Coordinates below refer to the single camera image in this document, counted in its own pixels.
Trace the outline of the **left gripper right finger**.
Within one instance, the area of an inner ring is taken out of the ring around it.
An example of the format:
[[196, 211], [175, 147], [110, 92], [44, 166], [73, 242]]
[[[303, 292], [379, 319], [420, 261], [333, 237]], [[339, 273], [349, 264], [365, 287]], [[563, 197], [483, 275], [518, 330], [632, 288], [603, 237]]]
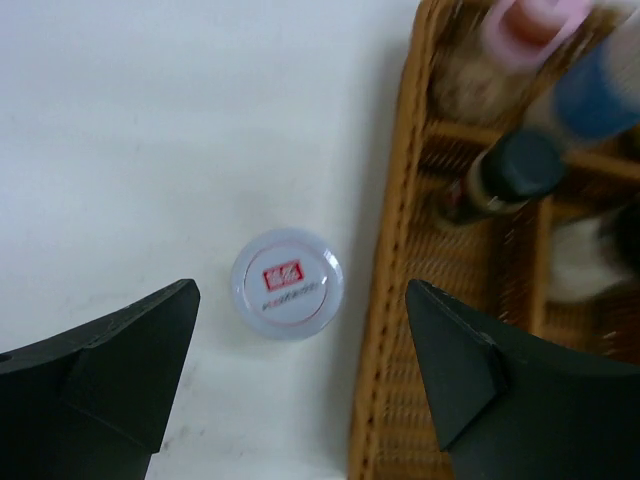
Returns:
[[639, 369], [542, 340], [423, 280], [406, 307], [458, 479], [635, 479]]

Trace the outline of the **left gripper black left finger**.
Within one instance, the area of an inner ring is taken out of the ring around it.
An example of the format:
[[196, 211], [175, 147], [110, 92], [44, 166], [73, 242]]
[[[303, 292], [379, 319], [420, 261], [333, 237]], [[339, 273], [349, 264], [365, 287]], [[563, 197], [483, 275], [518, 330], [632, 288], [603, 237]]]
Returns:
[[1, 355], [4, 479], [142, 479], [161, 450], [200, 292], [178, 280]]

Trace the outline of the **black lid salt grinder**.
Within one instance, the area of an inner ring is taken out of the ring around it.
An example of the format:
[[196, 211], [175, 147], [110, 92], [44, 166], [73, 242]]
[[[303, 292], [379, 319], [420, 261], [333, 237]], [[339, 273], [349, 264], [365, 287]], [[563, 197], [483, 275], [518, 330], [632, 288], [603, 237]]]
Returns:
[[579, 303], [639, 282], [639, 202], [554, 227], [547, 298]]

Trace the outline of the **small red label white jar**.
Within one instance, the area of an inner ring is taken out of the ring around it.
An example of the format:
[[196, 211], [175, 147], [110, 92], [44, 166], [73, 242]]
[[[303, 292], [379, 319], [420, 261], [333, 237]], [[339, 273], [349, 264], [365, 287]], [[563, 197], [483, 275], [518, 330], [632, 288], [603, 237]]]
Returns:
[[250, 241], [231, 270], [236, 309], [255, 333], [304, 340], [337, 315], [345, 277], [334, 250], [298, 228], [267, 231]]

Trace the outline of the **black cap pepper bottle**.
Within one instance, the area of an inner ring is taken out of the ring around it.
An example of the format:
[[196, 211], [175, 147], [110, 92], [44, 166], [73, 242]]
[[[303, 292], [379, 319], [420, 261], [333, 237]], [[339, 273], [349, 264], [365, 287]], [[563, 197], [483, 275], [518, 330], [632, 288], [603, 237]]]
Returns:
[[566, 173], [564, 155], [565, 149], [544, 132], [513, 130], [435, 197], [435, 212], [455, 226], [512, 214], [557, 187]]

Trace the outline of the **silver cap blue label shaker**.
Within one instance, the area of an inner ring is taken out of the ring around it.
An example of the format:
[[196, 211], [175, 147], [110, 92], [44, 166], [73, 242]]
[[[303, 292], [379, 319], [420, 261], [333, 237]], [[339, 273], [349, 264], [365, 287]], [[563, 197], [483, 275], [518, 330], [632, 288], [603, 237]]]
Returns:
[[558, 75], [522, 124], [569, 148], [599, 144], [639, 123], [639, 13], [591, 12], [589, 1], [521, 1], [525, 40]]

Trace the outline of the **pink cap spice jar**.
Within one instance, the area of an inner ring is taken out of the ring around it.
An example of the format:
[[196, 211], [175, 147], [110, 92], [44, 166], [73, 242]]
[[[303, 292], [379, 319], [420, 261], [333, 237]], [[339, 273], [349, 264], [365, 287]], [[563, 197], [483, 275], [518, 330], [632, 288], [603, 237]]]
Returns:
[[523, 99], [590, 10], [589, 1], [495, 1], [438, 59], [431, 82], [438, 112], [469, 124], [494, 122]]

